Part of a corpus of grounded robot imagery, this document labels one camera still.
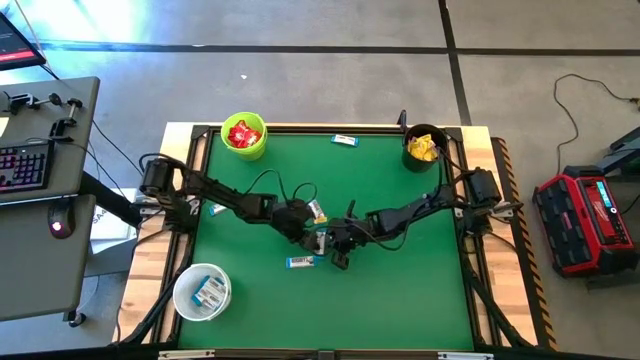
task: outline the wooden table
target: wooden table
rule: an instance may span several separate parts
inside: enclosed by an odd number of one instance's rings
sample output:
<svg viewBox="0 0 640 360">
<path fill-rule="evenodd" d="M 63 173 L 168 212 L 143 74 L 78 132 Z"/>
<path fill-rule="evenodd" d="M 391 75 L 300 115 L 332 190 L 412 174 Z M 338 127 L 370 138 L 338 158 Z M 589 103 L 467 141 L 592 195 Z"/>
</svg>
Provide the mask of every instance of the wooden table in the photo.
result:
<svg viewBox="0 0 640 360">
<path fill-rule="evenodd" d="M 176 159 L 186 161 L 189 151 L 192 129 L 194 125 L 220 125 L 219 123 L 168 123 L 165 129 L 164 138 L 160 152 Z M 270 127 L 292 126 L 296 124 L 268 124 Z M 336 124 L 300 124 L 312 126 L 366 126 L 366 127 L 390 127 L 390 125 L 336 125 Z M 518 200 L 518 192 L 515 188 L 515 180 L 511 172 L 508 153 L 506 146 L 497 139 L 492 139 L 489 130 L 486 127 L 471 126 L 461 127 L 462 140 L 466 155 L 467 166 L 471 169 L 481 167 L 491 170 L 494 174 L 496 182 L 501 191 L 504 187 L 502 180 L 508 179 L 509 184 L 506 188 L 509 193 Z M 500 154 L 501 173 L 504 176 L 498 176 L 499 166 L 496 160 L 495 148 L 503 148 Z M 204 152 L 203 144 L 196 147 L 196 156 L 194 161 L 194 169 L 200 170 L 202 154 Z M 452 152 L 452 158 L 458 162 L 458 157 Z M 174 185 L 180 187 L 182 179 L 176 176 Z M 146 222 L 140 232 L 140 238 L 158 231 L 162 226 L 163 218 L 156 216 Z M 491 220 L 494 233 L 515 243 L 519 248 L 516 254 L 508 246 L 502 244 L 500 240 L 490 239 L 486 236 L 484 239 L 484 248 L 481 250 L 486 258 L 488 268 L 488 278 L 495 302 L 502 309 L 511 324 L 517 329 L 520 335 L 532 344 L 540 344 L 552 349 L 556 349 L 553 330 L 551 328 L 551 319 L 549 317 L 548 308 L 544 300 L 544 292 L 542 283 L 537 276 L 537 268 L 535 267 L 535 258 L 533 256 L 531 244 L 526 231 L 526 223 L 524 215 L 521 212 L 516 214 L 516 219 L 512 224 L 516 224 L 516 234 L 519 241 L 514 241 L 512 225 L 504 224 L 495 220 Z M 127 281 L 124 297 L 122 299 L 119 322 L 122 330 L 122 338 L 129 335 L 138 325 L 140 320 L 146 315 L 154 301 L 156 300 L 162 283 L 162 275 L 165 268 L 167 253 L 169 248 L 170 233 L 165 233 L 137 247 L 136 253 L 131 265 L 131 271 Z M 178 259 L 181 258 L 181 252 L 184 250 L 184 243 L 181 239 L 178 247 Z M 468 250 L 472 250 L 473 245 L 470 239 L 467 240 Z M 472 263 L 477 268 L 477 257 L 472 257 Z M 493 343 L 491 340 L 491 327 L 484 305 L 476 296 L 476 307 L 480 322 L 480 330 L 482 338 L 486 343 Z M 174 316 L 173 304 L 170 302 L 163 319 L 164 325 L 160 340 L 165 341 L 169 335 L 171 323 Z M 147 335 L 145 342 L 148 342 L 150 336 Z M 508 346 L 508 342 L 502 335 L 502 345 Z"/>
</svg>

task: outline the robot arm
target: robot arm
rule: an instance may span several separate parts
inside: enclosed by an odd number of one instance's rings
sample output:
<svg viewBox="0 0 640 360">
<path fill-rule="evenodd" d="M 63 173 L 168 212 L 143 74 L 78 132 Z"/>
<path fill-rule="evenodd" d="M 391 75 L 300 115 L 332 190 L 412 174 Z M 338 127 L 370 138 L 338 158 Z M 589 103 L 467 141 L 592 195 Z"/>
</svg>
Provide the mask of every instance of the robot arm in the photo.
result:
<svg viewBox="0 0 640 360">
<path fill-rule="evenodd" d="M 363 220 L 358 220 L 352 215 L 355 201 L 351 201 L 346 216 L 332 219 L 327 226 L 329 247 L 335 250 L 333 264 L 346 270 L 347 255 L 357 246 L 393 240 L 410 224 L 444 209 L 461 210 L 462 230 L 466 233 L 482 235 L 490 231 L 486 215 L 502 199 L 492 173 L 476 168 L 461 175 L 459 181 L 470 191 L 469 202 L 458 200 L 450 185 L 440 185 L 405 206 L 371 211 Z"/>
<path fill-rule="evenodd" d="M 185 184 L 179 192 L 173 186 L 175 170 L 180 170 Z M 188 195 L 202 196 L 220 204 L 249 224 L 269 224 L 292 243 L 303 241 L 307 235 L 305 223 L 313 218 L 307 204 L 300 199 L 278 202 L 278 196 L 273 194 L 241 193 L 165 157 L 147 162 L 140 191 L 158 200 L 166 213 L 165 225 L 178 232 L 190 231 L 197 224 L 185 200 Z"/>
</svg>

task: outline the keyboard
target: keyboard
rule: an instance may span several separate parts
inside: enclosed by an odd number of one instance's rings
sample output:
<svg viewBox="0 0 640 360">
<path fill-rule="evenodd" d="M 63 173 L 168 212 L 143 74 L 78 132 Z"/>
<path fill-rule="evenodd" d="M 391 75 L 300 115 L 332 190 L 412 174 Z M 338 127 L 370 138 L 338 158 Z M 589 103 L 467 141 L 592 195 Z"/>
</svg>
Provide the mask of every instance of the keyboard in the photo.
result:
<svg viewBox="0 0 640 360">
<path fill-rule="evenodd" d="M 0 195 L 46 188 L 53 145 L 41 140 L 0 146 Z"/>
</svg>

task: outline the red power station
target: red power station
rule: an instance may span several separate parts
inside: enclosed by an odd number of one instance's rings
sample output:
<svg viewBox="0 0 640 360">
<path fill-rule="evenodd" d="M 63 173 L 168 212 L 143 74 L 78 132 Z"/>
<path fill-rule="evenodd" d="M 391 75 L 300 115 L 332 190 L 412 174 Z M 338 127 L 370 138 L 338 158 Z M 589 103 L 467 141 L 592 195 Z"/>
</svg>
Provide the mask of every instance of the red power station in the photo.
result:
<svg viewBox="0 0 640 360">
<path fill-rule="evenodd" d="M 636 268 L 638 254 L 599 167 L 567 166 L 535 188 L 533 203 L 560 275 L 604 275 Z"/>
</svg>

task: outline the black floor line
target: black floor line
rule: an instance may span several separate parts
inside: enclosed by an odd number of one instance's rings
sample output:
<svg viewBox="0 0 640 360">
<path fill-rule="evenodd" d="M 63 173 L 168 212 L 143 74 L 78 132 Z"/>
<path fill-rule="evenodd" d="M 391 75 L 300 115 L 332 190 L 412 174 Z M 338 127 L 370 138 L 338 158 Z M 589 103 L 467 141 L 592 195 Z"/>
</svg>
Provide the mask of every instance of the black floor line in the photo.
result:
<svg viewBox="0 0 640 360">
<path fill-rule="evenodd" d="M 155 53 L 288 53 L 288 54 L 433 54 L 444 47 L 410 46 L 289 46 L 289 45 L 158 45 L 75 41 L 41 42 L 44 50 Z"/>
<path fill-rule="evenodd" d="M 640 49 L 457 48 L 459 55 L 483 56 L 640 56 Z"/>
<path fill-rule="evenodd" d="M 483 56 L 640 56 L 640 49 L 519 49 L 420 46 L 177 45 L 46 40 L 44 50 L 159 53 L 424 54 Z"/>
<path fill-rule="evenodd" d="M 458 54 L 456 52 L 456 40 L 453 36 L 453 27 L 451 26 L 451 18 L 449 17 L 447 0 L 438 0 L 438 5 L 440 6 L 440 17 L 442 19 L 444 38 L 447 43 L 449 65 L 451 67 L 451 77 L 453 79 L 453 91 L 456 94 L 456 103 L 458 104 L 460 124 L 463 126 L 470 126 L 471 114 L 469 113 L 469 106 L 467 104 L 467 95 L 464 92 L 462 72 L 460 71 L 460 62 L 458 61 Z"/>
</svg>

